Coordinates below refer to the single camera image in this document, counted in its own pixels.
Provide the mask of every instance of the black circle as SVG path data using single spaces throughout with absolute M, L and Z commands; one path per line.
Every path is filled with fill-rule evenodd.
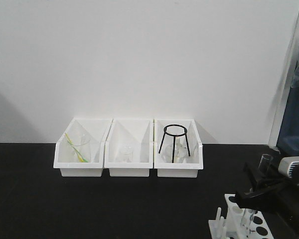
M 234 197 L 234 196 L 230 196 L 228 199 L 229 199 L 229 201 L 231 201 L 232 203 L 236 203 L 236 200 L 235 200 L 235 197 Z
M 168 133 L 168 132 L 167 132 L 167 129 L 168 129 L 168 127 L 171 127 L 171 126 L 176 126 L 176 127 L 183 128 L 183 129 L 184 129 L 184 133 L 182 133 L 182 134 L 172 134 L 172 133 Z M 169 125 L 167 125 L 167 126 L 164 127 L 164 133 L 166 133 L 166 134 L 169 135 L 169 136 L 181 137 L 181 136 L 184 136 L 184 135 L 187 134 L 187 129 L 186 129 L 184 126 L 180 125 L 180 124 L 169 124 Z
M 263 227 L 257 227 L 256 231 L 258 232 L 259 235 L 262 235 L 262 236 L 268 235 L 268 231 Z
M 253 221 L 254 221 L 254 223 L 256 223 L 258 225 L 263 223 L 263 220 L 260 217 L 257 217 L 257 216 L 254 216 Z

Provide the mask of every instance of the test tube rack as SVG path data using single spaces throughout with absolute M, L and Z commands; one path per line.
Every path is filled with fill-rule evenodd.
M 209 220 L 209 229 L 212 239 L 274 239 L 261 212 L 256 211 L 254 220 L 250 224 L 251 233 L 246 236 L 240 226 L 244 209 L 235 203 L 234 194 L 225 194 L 228 205 L 227 217 L 221 215 L 221 208 L 217 209 L 216 219 Z

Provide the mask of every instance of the metal ring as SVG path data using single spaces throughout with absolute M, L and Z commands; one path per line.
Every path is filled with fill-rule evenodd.
M 181 128 L 183 128 L 183 129 L 184 129 L 184 133 L 182 133 L 182 134 L 171 134 L 171 133 L 168 133 L 168 132 L 167 132 L 167 128 L 168 128 L 168 127 L 171 127 L 171 126 L 176 126 L 176 127 L 181 127 Z M 187 129 L 186 129 L 184 126 L 179 125 L 179 124 L 169 124 L 169 125 L 167 125 L 167 126 L 164 127 L 164 133 L 166 133 L 166 134 L 169 135 L 169 136 L 173 136 L 173 137 L 181 137 L 181 136 L 184 136 L 184 135 L 187 134 Z

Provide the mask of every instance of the black countertop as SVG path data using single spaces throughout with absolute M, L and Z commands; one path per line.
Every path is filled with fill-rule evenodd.
M 53 169 L 55 144 L 0 144 L 0 239 L 210 239 L 208 220 L 225 193 L 248 191 L 245 161 L 255 165 L 264 145 L 204 145 L 196 179 L 66 178 Z M 294 238 L 264 214 L 276 239 Z

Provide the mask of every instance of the white plastic bin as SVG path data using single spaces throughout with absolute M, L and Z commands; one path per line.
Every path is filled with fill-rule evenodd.
M 104 167 L 112 177 L 148 177 L 153 168 L 153 120 L 114 119 Z
M 179 124 L 187 129 L 188 154 L 179 162 L 171 162 L 173 137 L 165 135 L 161 152 L 158 153 L 164 134 L 164 127 L 170 124 Z M 177 137 L 179 143 L 187 150 L 185 136 Z M 203 169 L 203 146 L 199 138 L 193 119 L 155 119 L 154 120 L 154 168 L 157 168 L 158 177 L 196 178 L 199 169 Z
M 54 168 L 59 168 L 63 177 L 100 177 L 104 166 L 104 146 L 112 119 L 73 119 L 55 147 Z M 65 133 L 75 140 L 74 130 L 80 128 L 88 135 L 90 160 L 79 161 L 78 154 L 68 142 Z

